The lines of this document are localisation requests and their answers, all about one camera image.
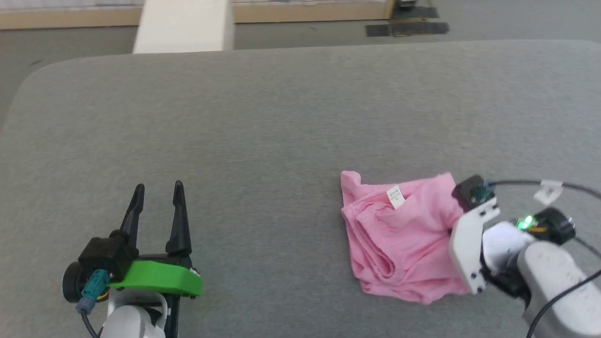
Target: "white arm segment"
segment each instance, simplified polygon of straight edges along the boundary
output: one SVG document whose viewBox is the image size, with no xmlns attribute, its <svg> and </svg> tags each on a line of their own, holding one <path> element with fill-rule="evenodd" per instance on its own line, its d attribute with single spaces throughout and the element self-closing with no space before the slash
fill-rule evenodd
<svg viewBox="0 0 601 338">
<path fill-rule="evenodd" d="M 146 310 L 131 304 L 160 303 L 162 316 L 153 325 Z M 170 314 L 167 300 L 158 292 L 111 289 L 102 338 L 165 338 L 165 321 Z"/>
<path fill-rule="evenodd" d="M 538 241 L 517 258 L 532 299 L 523 314 L 528 324 L 538 311 L 559 293 L 587 276 L 571 255 L 556 244 Z M 587 283 L 555 303 L 541 318 L 534 331 L 536 338 L 600 338 L 601 292 Z"/>
</svg>

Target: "white foam block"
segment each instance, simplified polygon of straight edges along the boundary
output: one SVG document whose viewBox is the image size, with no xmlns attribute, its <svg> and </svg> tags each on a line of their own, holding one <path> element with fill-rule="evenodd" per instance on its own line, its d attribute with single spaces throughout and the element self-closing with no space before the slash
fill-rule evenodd
<svg viewBox="0 0 601 338">
<path fill-rule="evenodd" d="M 233 44 L 229 0 L 146 0 L 133 52 L 226 51 Z"/>
</svg>

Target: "white bracket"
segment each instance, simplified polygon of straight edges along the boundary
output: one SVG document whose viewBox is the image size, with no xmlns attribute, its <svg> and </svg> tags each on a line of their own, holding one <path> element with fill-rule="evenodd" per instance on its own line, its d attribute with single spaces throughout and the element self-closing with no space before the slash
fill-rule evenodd
<svg viewBox="0 0 601 338">
<path fill-rule="evenodd" d="M 480 254 L 484 223 L 501 213 L 496 197 L 470 210 L 462 216 L 451 234 L 449 254 L 471 294 L 475 295 L 486 288 L 482 275 Z"/>
<path fill-rule="evenodd" d="M 130 288 L 125 288 L 119 291 L 114 288 L 111 288 L 111 290 L 109 291 L 108 313 L 106 314 L 106 317 L 108 318 L 115 309 L 121 306 L 139 303 L 161 304 L 162 316 L 157 320 L 156 326 L 159 327 L 161 330 L 164 330 L 170 309 L 167 306 L 167 300 L 165 299 L 165 297 L 158 292 L 143 291 Z"/>
</svg>

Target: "green led light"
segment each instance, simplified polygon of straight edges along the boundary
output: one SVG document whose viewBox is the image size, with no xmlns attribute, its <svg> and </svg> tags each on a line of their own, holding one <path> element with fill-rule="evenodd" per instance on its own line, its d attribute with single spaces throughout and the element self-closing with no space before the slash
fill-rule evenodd
<svg viewBox="0 0 601 338">
<path fill-rule="evenodd" d="M 534 217 L 532 217 L 532 216 L 526 216 L 523 221 L 518 222 L 516 225 L 517 225 L 518 229 L 520 229 L 520 230 L 526 230 L 526 229 L 528 229 L 529 227 L 532 226 L 532 222 L 533 221 L 534 221 Z"/>
</svg>

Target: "gray felt surface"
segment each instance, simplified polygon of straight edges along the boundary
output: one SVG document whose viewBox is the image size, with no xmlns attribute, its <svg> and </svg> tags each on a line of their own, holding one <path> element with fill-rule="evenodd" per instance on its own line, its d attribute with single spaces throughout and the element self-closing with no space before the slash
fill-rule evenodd
<svg viewBox="0 0 601 338">
<path fill-rule="evenodd" d="M 601 187 L 601 46 L 495 41 L 122 55 L 31 75 L 0 135 L 4 337 L 85 337 L 64 268 L 119 226 L 146 184 L 138 247 L 164 248 L 184 182 L 206 292 L 180 337 L 519 337 L 489 288 L 430 305 L 365 295 L 349 266 L 339 175 L 450 171 Z M 499 191 L 503 216 L 540 208 Z M 601 244 L 599 204 L 558 206 Z M 569 244 L 587 270 L 599 266 Z M 95 310 L 99 328 L 105 306 Z"/>
</svg>

